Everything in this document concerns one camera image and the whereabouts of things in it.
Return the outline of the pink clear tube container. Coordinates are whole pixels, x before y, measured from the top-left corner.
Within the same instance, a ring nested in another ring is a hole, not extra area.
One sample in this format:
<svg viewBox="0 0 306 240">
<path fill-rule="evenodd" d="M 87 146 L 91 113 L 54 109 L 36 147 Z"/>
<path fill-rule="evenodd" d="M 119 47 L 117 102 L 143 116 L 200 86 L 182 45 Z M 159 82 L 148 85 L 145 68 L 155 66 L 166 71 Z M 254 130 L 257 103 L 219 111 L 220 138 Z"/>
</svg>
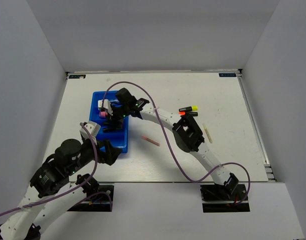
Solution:
<svg viewBox="0 0 306 240">
<path fill-rule="evenodd" d="M 102 118 L 102 119 L 107 119 L 107 118 L 110 118 L 110 115 L 107 111 L 100 111 L 99 112 L 99 117 Z"/>
</svg>

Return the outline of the pink thin pen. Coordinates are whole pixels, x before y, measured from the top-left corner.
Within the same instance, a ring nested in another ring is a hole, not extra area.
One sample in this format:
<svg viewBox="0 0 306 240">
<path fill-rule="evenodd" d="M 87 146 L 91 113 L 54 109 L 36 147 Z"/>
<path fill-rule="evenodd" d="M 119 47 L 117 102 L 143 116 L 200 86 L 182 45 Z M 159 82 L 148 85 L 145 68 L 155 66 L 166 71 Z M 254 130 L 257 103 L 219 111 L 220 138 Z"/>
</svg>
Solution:
<svg viewBox="0 0 306 240">
<path fill-rule="evenodd" d="M 153 139 L 151 139 L 151 138 L 149 138 L 149 137 L 147 137 L 147 136 L 142 136 L 141 137 L 143 140 L 145 140 L 145 141 L 147 141 L 147 142 L 149 142 L 149 143 L 151 143 L 151 144 L 153 144 L 153 145 L 155 145 L 155 146 L 160 146 L 161 144 L 160 143 L 158 143 L 157 141 L 155 141 L 155 140 L 153 140 Z"/>
</svg>

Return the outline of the yellow cap black highlighter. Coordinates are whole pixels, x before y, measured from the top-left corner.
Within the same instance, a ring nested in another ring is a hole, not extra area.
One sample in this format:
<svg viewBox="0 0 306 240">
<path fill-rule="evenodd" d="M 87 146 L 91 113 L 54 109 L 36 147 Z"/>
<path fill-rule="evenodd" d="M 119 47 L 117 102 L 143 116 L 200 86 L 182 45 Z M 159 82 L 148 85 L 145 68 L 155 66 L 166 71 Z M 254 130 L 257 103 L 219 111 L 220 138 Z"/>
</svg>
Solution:
<svg viewBox="0 0 306 240">
<path fill-rule="evenodd" d="M 179 112 L 196 112 L 198 111 L 198 107 L 196 105 L 187 106 L 187 107 L 179 108 L 178 111 Z"/>
</svg>

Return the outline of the orange cap black highlighter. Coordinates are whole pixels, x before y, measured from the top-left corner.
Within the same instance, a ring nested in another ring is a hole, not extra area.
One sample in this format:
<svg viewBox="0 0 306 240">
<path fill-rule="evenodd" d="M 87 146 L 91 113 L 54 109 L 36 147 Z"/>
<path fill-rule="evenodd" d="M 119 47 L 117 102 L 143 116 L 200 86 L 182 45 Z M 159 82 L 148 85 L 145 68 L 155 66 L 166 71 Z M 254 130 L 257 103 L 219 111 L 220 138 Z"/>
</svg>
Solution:
<svg viewBox="0 0 306 240">
<path fill-rule="evenodd" d="M 179 115 L 185 116 L 185 115 L 192 115 L 193 117 L 197 117 L 199 115 L 196 111 L 180 111 Z"/>
</svg>

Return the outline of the cream thin pen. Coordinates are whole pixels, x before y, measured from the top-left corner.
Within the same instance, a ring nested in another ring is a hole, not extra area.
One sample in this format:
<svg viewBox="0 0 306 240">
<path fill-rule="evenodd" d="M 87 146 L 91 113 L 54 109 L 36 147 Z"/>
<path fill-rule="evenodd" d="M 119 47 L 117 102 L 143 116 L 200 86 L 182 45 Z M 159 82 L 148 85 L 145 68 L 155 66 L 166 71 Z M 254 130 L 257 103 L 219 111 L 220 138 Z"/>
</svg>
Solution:
<svg viewBox="0 0 306 240">
<path fill-rule="evenodd" d="M 206 134 L 206 136 L 207 136 L 207 139 L 208 139 L 209 143 L 212 144 L 212 143 L 213 143 L 213 140 L 212 140 L 212 137 L 211 137 L 211 135 L 210 135 L 210 132 L 209 132 L 207 126 L 206 126 L 204 123 L 202 124 L 202 126 L 203 126 L 203 129 L 204 129 L 204 131 L 205 131 L 205 134 Z"/>
</svg>

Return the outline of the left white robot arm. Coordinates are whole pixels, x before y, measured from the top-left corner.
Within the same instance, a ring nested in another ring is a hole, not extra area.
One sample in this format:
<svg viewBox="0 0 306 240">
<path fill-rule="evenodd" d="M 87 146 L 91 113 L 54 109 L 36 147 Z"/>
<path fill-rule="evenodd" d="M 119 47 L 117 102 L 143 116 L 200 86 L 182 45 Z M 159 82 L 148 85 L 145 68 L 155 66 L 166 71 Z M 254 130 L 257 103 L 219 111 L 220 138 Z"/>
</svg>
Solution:
<svg viewBox="0 0 306 240">
<path fill-rule="evenodd" d="M 70 176 L 88 163 L 111 166 L 121 153 L 122 149 L 107 139 L 65 140 L 35 172 L 18 207 L 10 210 L 12 215 L 0 224 L 0 240 L 39 240 L 51 223 L 76 204 L 99 195 L 110 198 L 88 173 L 79 174 L 74 187 L 59 191 L 69 186 Z"/>
</svg>

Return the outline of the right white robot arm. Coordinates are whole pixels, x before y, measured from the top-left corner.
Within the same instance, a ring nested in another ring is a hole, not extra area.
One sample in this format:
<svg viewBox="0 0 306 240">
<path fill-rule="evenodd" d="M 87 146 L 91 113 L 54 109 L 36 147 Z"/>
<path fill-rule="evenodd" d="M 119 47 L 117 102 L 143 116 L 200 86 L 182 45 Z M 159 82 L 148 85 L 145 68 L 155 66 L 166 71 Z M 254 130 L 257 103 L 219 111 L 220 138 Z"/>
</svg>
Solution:
<svg viewBox="0 0 306 240">
<path fill-rule="evenodd" d="M 183 152 L 192 155 L 207 170 L 213 182 L 219 187 L 219 195 L 229 200 L 237 193 L 238 178 L 221 163 L 211 152 L 205 143 L 203 131 L 190 113 L 176 115 L 158 108 L 150 97 L 137 99 L 124 87 L 116 92 L 118 106 L 114 106 L 106 100 L 104 95 L 100 110 L 106 110 L 112 119 L 121 120 L 127 116 L 150 121 L 172 132 L 175 143 Z"/>
</svg>

